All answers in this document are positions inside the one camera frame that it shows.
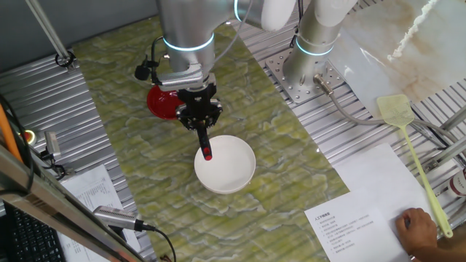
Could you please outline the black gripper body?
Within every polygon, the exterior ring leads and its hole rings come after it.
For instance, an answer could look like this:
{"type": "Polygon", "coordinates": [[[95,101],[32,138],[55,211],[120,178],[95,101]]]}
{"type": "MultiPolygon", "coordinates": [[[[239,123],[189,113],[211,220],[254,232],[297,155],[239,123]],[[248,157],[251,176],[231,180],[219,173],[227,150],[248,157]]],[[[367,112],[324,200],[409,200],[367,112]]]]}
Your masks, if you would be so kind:
{"type": "Polygon", "coordinates": [[[186,104],[189,113],[210,113],[210,99],[216,94],[215,84],[200,91],[179,90],[178,99],[186,104]]]}

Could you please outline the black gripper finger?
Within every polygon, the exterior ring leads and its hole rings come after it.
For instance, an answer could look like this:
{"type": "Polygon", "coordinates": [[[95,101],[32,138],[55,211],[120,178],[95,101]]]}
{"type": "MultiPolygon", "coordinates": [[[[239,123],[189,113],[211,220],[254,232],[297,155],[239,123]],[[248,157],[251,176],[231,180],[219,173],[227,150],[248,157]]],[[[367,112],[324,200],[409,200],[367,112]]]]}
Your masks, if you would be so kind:
{"type": "Polygon", "coordinates": [[[188,130],[196,130],[198,128],[197,119],[190,114],[186,105],[177,107],[177,120],[188,130]]]}
{"type": "Polygon", "coordinates": [[[205,116],[205,126],[212,127],[218,121],[219,116],[223,111],[223,107],[219,100],[211,100],[208,106],[208,111],[205,116]]]}

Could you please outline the person's bare hand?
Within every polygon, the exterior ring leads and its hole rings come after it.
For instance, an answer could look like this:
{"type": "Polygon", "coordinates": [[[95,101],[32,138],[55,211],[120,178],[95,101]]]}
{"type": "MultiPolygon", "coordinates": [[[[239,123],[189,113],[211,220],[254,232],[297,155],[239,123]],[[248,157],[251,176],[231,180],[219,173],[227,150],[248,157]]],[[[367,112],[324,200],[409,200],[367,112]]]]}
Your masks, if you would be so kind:
{"type": "Polygon", "coordinates": [[[435,222],[422,208],[405,210],[395,220],[395,226],[399,241],[409,255],[417,256],[423,249],[438,246],[435,222]]]}

